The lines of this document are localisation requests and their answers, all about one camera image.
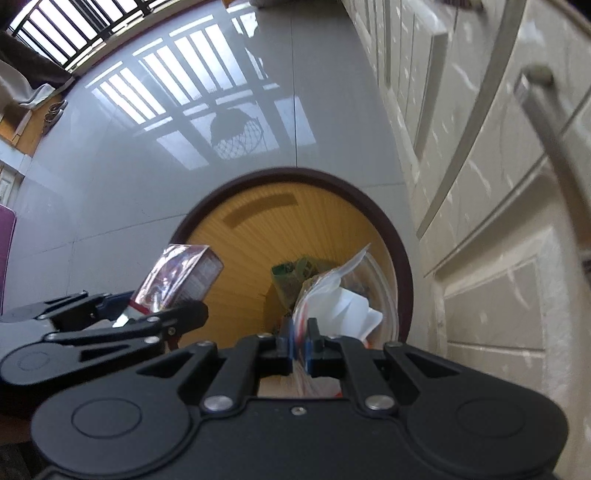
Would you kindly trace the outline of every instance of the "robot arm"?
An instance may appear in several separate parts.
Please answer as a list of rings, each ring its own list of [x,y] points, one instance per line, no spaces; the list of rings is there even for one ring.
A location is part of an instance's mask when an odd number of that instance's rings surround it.
[[[115,333],[46,333],[5,356],[3,391],[57,391],[32,421],[50,464],[39,478],[554,478],[566,418],[536,392],[403,343],[324,337],[310,319],[306,370],[339,379],[343,397],[261,398],[260,378],[291,372],[288,320],[232,349],[204,341],[162,355],[170,322],[184,333],[207,310],[156,316]],[[36,374],[23,369],[40,353],[50,360]]]

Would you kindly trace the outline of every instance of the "cabinet door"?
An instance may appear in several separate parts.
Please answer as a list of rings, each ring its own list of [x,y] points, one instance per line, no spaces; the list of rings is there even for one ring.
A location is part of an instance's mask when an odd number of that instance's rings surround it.
[[[375,0],[350,0],[353,8],[353,24],[368,56],[369,64],[378,76],[377,29]]]
[[[557,473],[583,480],[591,472],[591,40],[545,2],[529,2],[525,19],[521,40],[543,42],[544,57],[516,45],[421,239],[434,285],[431,344],[561,405],[570,434]],[[539,87],[537,116],[513,92],[530,61],[554,75]]]

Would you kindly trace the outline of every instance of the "metal screw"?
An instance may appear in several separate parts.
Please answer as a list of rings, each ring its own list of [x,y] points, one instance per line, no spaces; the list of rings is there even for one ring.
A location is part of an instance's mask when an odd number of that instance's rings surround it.
[[[372,395],[365,399],[365,406],[370,410],[389,410],[394,405],[394,399],[387,395]]]
[[[214,395],[213,397],[208,397],[203,401],[203,406],[207,411],[226,411],[230,410],[234,402],[230,397],[225,395]]]
[[[291,413],[296,417],[299,417],[300,415],[306,415],[308,411],[304,407],[293,407]]]

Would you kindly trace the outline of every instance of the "white floor tile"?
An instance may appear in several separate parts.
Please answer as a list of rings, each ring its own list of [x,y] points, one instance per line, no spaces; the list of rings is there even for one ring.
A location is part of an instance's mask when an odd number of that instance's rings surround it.
[[[80,83],[68,99],[64,115],[41,140],[13,206],[15,257],[57,248],[78,236],[81,205],[113,112]]]
[[[343,5],[295,3],[293,49],[298,166],[358,187],[401,183],[376,80]]]
[[[135,290],[182,220],[167,218],[76,242],[68,292]]]
[[[66,294],[72,244],[8,260],[4,311]]]
[[[114,54],[103,77],[87,75],[115,113],[79,238],[187,213],[241,174],[296,165],[290,10],[204,5]]]

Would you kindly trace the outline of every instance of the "cabinet handle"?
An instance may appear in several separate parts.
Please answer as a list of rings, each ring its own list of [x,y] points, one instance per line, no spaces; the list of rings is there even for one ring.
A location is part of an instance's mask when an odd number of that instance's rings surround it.
[[[513,93],[530,121],[536,136],[558,178],[558,186],[565,200],[567,210],[577,237],[577,248],[583,274],[591,286],[591,248],[585,238],[591,232],[591,212],[584,190],[576,176],[576,169],[566,153],[560,134],[548,120],[548,115],[538,99],[544,89],[556,88],[552,70],[546,65],[529,65],[521,70]]]
[[[462,10],[474,10],[480,12],[484,10],[482,0],[436,0],[440,4],[449,5],[450,7],[460,8]]]

